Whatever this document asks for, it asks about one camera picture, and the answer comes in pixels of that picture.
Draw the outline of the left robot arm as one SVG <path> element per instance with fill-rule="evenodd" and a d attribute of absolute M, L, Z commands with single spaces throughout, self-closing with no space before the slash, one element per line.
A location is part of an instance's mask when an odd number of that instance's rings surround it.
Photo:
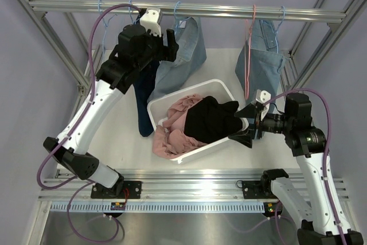
<path fill-rule="evenodd" d="M 95 182 L 94 198 L 122 198 L 127 194 L 124 177 L 88 152 L 96 130 L 140 74 L 153 62 L 173 62 L 178 48 L 172 29 L 163 36 L 139 24 L 125 26 L 77 115 L 57 137 L 44 140 L 44 148 L 57 163 L 77 178 Z"/>

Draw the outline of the blue hanger of light denim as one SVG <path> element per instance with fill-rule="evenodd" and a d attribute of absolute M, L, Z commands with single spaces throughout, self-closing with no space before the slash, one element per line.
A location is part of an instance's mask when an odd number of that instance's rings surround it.
<path fill-rule="evenodd" d="M 182 24 L 185 25 L 186 21 L 189 19 L 189 18 L 184 18 L 184 19 L 179 19 L 178 18 L 177 10 L 178 10 L 178 7 L 179 7 L 180 4 L 181 4 L 181 1 L 178 1 L 175 4 L 174 11 L 173 11 L 173 16 L 174 16 L 174 19 L 175 19 L 175 27 L 174 27 L 175 32 L 177 32 L 178 29 L 181 28 Z"/>

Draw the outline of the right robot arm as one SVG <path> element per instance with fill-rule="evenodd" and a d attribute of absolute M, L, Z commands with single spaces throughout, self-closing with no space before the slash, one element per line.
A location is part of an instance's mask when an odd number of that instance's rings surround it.
<path fill-rule="evenodd" d="M 235 113 L 250 119 L 249 126 L 230 139 L 251 148 L 253 140 L 264 133 L 284 136 L 303 174 L 309 200 L 295 190 L 284 169 L 264 171 L 256 190 L 285 207 L 297 227 L 299 244 L 363 244 L 362 234 L 352 229 L 337 195 L 330 167 L 331 133 L 313 126 L 306 92 L 299 88 L 283 93 L 284 111 L 270 114 L 274 99 L 269 92 L 258 90 L 255 100 Z"/>

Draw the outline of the black skirt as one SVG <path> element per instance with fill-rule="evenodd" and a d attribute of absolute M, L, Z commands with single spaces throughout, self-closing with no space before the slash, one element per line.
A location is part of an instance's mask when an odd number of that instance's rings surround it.
<path fill-rule="evenodd" d="M 206 144 L 234 134 L 243 128 L 242 120 L 235 117 L 238 107 L 237 101 L 221 104 L 207 96 L 188 109 L 184 134 Z"/>

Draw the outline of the pink skirt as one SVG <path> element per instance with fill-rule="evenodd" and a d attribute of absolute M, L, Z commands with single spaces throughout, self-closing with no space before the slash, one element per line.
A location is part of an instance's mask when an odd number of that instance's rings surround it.
<path fill-rule="evenodd" d="M 189 108 L 203 100 L 199 94 L 180 98 L 167 111 L 167 119 L 157 125 L 153 137 L 152 152 L 165 159 L 174 159 L 206 145 L 184 134 Z"/>

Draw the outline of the light blue wire hanger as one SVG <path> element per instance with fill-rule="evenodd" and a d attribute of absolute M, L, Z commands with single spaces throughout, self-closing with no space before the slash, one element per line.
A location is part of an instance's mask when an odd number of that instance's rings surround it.
<path fill-rule="evenodd" d="M 97 9 L 98 9 L 98 12 L 99 14 L 102 14 L 102 10 L 101 10 L 101 5 L 102 5 L 103 1 L 102 0 L 98 0 L 97 2 Z M 112 16 L 110 16 L 109 19 L 105 20 L 104 18 L 102 19 L 103 21 L 103 27 L 104 27 L 104 33 L 103 33 L 103 38 L 102 38 L 102 59 L 105 60 L 105 53 L 106 53 L 106 45 L 105 45 L 105 42 L 106 42 L 106 36 L 107 36 L 107 32 L 108 32 L 108 27 L 109 27 L 109 24 L 110 24 L 110 21 L 116 17 L 117 14 L 113 14 Z"/>

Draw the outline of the pink wire hanger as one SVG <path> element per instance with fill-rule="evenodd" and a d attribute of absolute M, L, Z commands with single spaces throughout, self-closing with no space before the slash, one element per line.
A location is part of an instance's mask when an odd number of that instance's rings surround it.
<path fill-rule="evenodd" d="M 252 30 L 253 25 L 255 23 L 256 18 L 256 5 L 253 4 L 252 6 L 252 19 L 251 24 L 248 28 L 248 35 L 247 35 L 247 41 L 248 41 L 248 53 L 247 53 L 247 61 L 245 62 L 245 100 L 249 99 L 249 77 L 250 77 L 250 71 L 251 71 L 251 42 L 252 42 Z"/>

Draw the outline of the light blue denim skirt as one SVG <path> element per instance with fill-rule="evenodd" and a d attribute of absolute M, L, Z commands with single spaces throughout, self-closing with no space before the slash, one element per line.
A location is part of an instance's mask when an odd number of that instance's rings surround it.
<path fill-rule="evenodd" d="M 174 30 L 179 46 L 176 60 L 160 62 L 149 101 L 178 91 L 206 61 L 206 47 L 199 17 L 190 17 L 187 20 L 178 17 Z"/>

